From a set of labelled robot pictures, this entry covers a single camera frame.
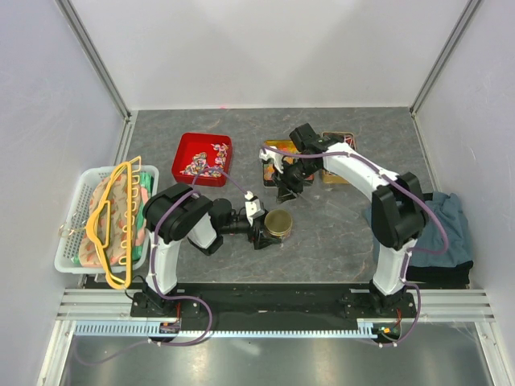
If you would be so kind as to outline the round wooden jar lid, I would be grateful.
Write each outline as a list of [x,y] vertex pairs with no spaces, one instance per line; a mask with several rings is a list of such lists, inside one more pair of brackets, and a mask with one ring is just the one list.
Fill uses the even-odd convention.
[[293,227],[293,219],[288,211],[274,209],[266,214],[264,227],[271,236],[288,237]]

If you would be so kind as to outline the clear glass jar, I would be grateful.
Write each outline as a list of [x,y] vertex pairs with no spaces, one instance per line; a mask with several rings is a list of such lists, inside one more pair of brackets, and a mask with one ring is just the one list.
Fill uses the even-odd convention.
[[265,230],[263,232],[265,242],[268,245],[282,244],[290,234],[291,230],[287,230],[285,232],[270,232],[269,230]]

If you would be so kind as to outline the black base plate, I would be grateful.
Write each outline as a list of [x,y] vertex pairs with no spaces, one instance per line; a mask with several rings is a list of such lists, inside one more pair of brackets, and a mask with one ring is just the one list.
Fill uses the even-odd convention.
[[361,319],[406,321],[416,315],[414,296],[376,308],[366,284],[182,283],[166,301],[144,289],[133,296],[130,314],[179,318],[181,326],[215,330],[351,329]]

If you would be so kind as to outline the patterned pink cloth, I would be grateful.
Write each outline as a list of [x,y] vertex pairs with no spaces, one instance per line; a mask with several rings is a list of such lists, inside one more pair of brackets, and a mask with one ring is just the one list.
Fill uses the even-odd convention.
[[[153,185],[153,177],[146,172],[139,172],[139,184],[137,185],[139,192],[133,198],[133,202],[138,206],[138,210],[133,210],[135,223],[132,233],[132,260],[139,261],[142,256],[143,243],[146,237],[146,220],[142,214],[142,210],[146,202],[150,199],[151,188]],[[126,239],[126,234],[122,231],[126,225],[126,209],[127,209],[127,175],[122,172],[114,181],[108,194],[110,202],[110,235],[109,245],[106,249],[106,256],[110,259],[111,265],[119,265],[119,261],[125,256],[125,249],[121,246],[121,242]],[[79,252],[72,258],[76,265],[89,268],[100,268],[101,263],[98,259],[97,252],[93,242],[84,234],[80,242]]]

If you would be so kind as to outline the aluminium frame rail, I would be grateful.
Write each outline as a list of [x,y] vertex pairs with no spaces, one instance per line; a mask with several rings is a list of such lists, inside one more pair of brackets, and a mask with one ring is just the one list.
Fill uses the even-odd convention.
[[[495,316],[482,289],[422,289],[420,322],[494,322]],[[130,300],[111,289],[66,289],[58,320],[125,320]]]

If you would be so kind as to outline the red candy tray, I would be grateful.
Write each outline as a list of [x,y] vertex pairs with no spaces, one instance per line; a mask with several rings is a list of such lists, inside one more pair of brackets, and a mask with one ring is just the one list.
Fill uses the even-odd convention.
[[233,156],[232,140],[227,135],[188,132],[182,135],[175,153],[171,174],[177,183],[223,187]]

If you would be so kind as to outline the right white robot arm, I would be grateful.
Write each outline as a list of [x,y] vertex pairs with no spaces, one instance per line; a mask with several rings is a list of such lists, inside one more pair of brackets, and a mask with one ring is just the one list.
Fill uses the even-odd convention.
[[379,167],[358,154],[342,137],[316,133],[304,124],[290,133],[297,152],[290,154],[271,146],[260,152],[274,164],[278,187],[296,196],[304,180],[319,170],[338,175],[370,202],[370,227],[378,242],[377,268],[369,285],[369,309],[377,316],[394,311],[406,292],[406,266],[421,236],[428,215],[421,206],[418,178]]

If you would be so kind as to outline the gold gummy tin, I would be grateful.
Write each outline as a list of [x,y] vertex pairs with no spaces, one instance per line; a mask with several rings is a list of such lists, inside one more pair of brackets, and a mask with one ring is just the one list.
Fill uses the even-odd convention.
[[[291,154],[297,154],[298,151],[291,140],[267,140],[264,142],[265,146],[275,147],[278,150],[285,151]],[[288,162],[289,164],[296,163],[299,159],[283,156],[282,160],[284,162]],[[274,175],[274,163],[272,160],[267,162],[262,162],[262,181],[265,187],[276,187],[276,183],[273,180]],[[315,176],[311,175],[307,177],[303,184],[308,187],[312,186],[315,181]]]

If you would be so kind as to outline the yellow clothes hanger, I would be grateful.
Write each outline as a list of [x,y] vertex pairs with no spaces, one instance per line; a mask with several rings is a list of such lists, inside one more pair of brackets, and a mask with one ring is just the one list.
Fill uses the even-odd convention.
[[[87,224],[85,225],[85,231],[87,237],[93,242],[98,259],[101,263],[101,267],[105,271],[105,278],[109,286],[114,290],[127,290],[132,283],[133,275],[133,259],[132,259],[132,247],[133,237],[137,235],[136,232],[136,215],[138,213],[139,206],[134,201],[138,197],[140,192],[140,175],[139,172],[142,169],[142,158],[137,156],[130,161],[124,161],[118,164],[112,171],[109,181],[105,187],[105,190],[99,200],[96,209],[89,216]],[[114,184],[119,175],[126,174],[126,211],[124,217],[126,223],[122,227],[122,233],[126,235],[124,240],[121,240],[120,247],[125,252],[125,255],[120,258],[120,265],[126,267],[126,275],[124,279],[117,277],[110,264],[110,258],[106,254],[106,249],[109,247],[110,233],[111,233],[111,202],[109,200],[109,194],[112,191]],[[100,223],[101,215],[105,211],[106,223],[105,223],[105,239],[101,240],[98,236],[98,225]]]

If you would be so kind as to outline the gold lollipop tin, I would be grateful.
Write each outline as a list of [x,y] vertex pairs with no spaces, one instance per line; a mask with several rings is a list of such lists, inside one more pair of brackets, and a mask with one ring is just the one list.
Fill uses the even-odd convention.
[[[356,150],[356,139],[355,135],[350,132],[329,132],[324,131],[321,133],[322,136],[333,136],[339,138],[343,142],[347,143],[353,150]],[[339,175],[335,175],[326,170],[321,172],[321,179],[323,183],[326,184],[348,184],[348,181],[340,177]]]

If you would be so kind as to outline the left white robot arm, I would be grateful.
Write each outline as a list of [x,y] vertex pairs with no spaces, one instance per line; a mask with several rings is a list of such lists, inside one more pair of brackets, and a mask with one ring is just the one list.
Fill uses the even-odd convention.
[[211,256],[225,235],[244,235],[256,250],[279,244],[282,238],[266,227],[271,214],[251,191],[244,190],[245,206],[235,211],[227,199],[210,200],[185,183],[176,183],[149,199],[143,208],[153,241],[146,283],[154,291],[148,305],[159,316],[176,308],[179,249],[184,240]]

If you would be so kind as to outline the folded blue-grey cloth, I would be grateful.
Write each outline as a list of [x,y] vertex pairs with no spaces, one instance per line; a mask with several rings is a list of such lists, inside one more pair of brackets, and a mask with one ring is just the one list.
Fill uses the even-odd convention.
[[443,239],[440,231],[432,220],[429,220],[416,244],[416,251],[410,258],[410,268],[449,268],[454,269],[462,265],[467,269],[473,266],[472,238],[459,197],[455,194],[447,195],[434,191],[424,194],[426,205],[434,212],[447,234],[449,245],[443,255],[432,255],[420,251],[431,251],[443,248]]

